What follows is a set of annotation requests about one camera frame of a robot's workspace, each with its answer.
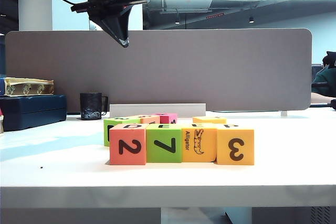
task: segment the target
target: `mug handle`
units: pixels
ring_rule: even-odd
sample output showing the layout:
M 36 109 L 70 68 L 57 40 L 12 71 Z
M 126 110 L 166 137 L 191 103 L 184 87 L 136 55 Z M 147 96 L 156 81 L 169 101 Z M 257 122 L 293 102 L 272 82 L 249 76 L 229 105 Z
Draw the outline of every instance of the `mug handle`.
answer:
M 102 96 L 101 100 L 103 100 L 103 98 L 105 98 L 105 101 L 104 101 L 104 103 L 101 102 L 103 104 L 103 106 L 101 108 L 101 115 L 106 115 L 107 109 L 108 109 L 107 107 L 108 107 L 108 104 L 109 104 L 109 97 Z

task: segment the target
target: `orange block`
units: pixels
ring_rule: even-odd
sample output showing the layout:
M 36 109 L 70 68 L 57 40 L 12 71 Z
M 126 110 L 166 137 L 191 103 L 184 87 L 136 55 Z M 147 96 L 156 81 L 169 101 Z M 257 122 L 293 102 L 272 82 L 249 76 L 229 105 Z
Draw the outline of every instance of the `orange block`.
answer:
M 226 118 L 219 116 L 194 116 L 193 123 L 226 123 Z
M 118 124 L 110 129 L 110 164 L 146 164 L 146 128 L 149 124 Z
M 253 165 L 254 129 L 217 124 L 217 164 Z
M 216 124 L 183 125 L 182 162 L 213 162 L 216 159 L 216 138 Z
M 140 118 L 141 123 L 160 123 L 159 115 L 133 115 L 132 118 Z

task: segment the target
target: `person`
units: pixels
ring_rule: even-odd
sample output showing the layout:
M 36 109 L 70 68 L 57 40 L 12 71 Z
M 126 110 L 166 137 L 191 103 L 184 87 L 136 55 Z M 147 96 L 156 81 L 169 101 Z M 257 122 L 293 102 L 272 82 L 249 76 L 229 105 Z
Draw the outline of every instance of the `person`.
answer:
M 311 88 L 311 103 L 330 103 L 336 99 L 336 52 L 327 51 L 322 61 L 323 69 L 316 74 L 313 83 L 327 84 Z

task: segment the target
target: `ceiling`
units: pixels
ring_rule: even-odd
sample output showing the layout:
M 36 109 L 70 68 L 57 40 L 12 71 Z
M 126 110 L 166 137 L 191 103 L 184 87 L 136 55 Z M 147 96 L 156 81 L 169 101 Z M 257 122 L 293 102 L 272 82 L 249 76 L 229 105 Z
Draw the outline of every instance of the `ceiling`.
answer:
M 316 10 L 336 11 L 334 3 L 327 5 L 322 1 L 298 2 L 298 1 L 225 1 L 225 0 L 151 0 L 143 5 L 144 29 L 181 29 L 181 28 L 223 28 L 224 20 L 230 20 L 230 27 L 238 21 L 246 19 L 251 12 L 265 16 L 271 21 L 270 13 L 284 12 L 288 10 L 294 16 L 311 15 Z M 6 34 L 12 30 L 18 30 L 18 0 L 0 0 L 0 33 Z M 179 25 L 175 24 L 177 14 L 181 19 Z M 283 19 L 291 16 L 282 15 Z

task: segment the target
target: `green block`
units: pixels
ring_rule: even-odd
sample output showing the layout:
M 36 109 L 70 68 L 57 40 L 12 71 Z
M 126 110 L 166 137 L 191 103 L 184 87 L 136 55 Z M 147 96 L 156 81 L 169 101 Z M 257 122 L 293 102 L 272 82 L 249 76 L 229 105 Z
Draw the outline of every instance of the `green block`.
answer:
M 150 124 L 146 128 L 147 163 L 182 162 L 182 128 L 178 124 Z
M 140 118 L 124 117 L 124 118 L 108 118 L 104 119 L 104 146 L 110 146 L 110 134 L 109 131 L 113 126 L 120 123 L 141 123 Z

